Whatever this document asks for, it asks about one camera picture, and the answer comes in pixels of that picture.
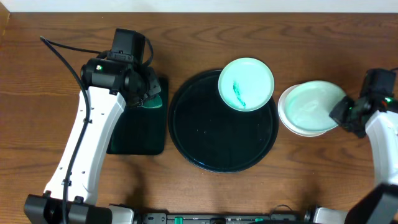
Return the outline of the green sponge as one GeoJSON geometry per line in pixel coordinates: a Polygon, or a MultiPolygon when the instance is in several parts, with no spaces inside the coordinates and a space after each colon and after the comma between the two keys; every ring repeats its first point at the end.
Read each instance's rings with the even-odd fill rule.
{"type": "Polygon", "coordinates": [[[156,94],[154,96],[146,98],[142,104],[141,107],[145,109],[157,109],[161,108],[163,105],[161,96],[159,94],[156,94]]]}

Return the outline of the mint green plate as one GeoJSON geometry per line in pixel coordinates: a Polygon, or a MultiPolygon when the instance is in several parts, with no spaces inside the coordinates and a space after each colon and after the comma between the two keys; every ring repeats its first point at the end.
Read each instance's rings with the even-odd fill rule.
{"type": "Polygon", "coordinates": [[[275,87],[270,68],[256,58],[238,58],[225,66],[218,79],[221,99],[236,111],[249,112],[263,107],[275,87]]]}
{"type": "Polygon", "coordinates": [[[330,112],[346,96],[338,85],[315,80],[295,87],[285,98],[282,111],[287,120],[304,131],[329,131],[337,127],[330,112]]]}

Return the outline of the white plate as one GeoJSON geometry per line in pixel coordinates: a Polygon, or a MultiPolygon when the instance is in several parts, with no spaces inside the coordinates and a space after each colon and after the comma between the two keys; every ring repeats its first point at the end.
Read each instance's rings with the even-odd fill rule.
{"type": "Polygon", "coordinates": [[[277,110],[278,110],[278,114],[279,114],[279,118],[282,121],[283,125],[289,129],[291,132],[299,135],[299,136],[303,136],[303,137],[317,137],[320,136],[322,134],[325,134],[325,131],[305,131],[303,129],[297,128],[296,126],[294,126],[286,117],[285,112],[284,112],[284,106],[285,106],[285,99],[287,97],[287,95],[294,89],[297,88],[299,85],[293,85],[291,87],[289,87],[288,89],[286,89],[280,96],[279,101],[278,101],[278,105],[277,105],[277,110]]]}

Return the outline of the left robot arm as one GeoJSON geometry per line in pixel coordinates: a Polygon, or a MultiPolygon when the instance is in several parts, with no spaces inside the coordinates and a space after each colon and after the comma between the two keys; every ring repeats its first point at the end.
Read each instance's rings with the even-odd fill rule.
{"type": "Polygon", "coordinates": [[[96,206],[98,184],[126,106],[158,99],[159,80],[149,61],[92,58],[78,81],[78,112],[63,156],[43,195],[27,197],[24,213],[31,223],[135,223],[135,211],[127,206],[96,206]]]}

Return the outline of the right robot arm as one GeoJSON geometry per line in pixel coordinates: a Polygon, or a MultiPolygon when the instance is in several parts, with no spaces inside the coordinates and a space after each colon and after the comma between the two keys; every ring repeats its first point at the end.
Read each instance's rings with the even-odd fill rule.
{"type": "Polygon", "coordinates": [[[318,207],[311,223],[397,223],[397,100],[369,95],[357,101],[344,98],[330,117],[371,143],[376,187],[351,210],[318,207]]]}

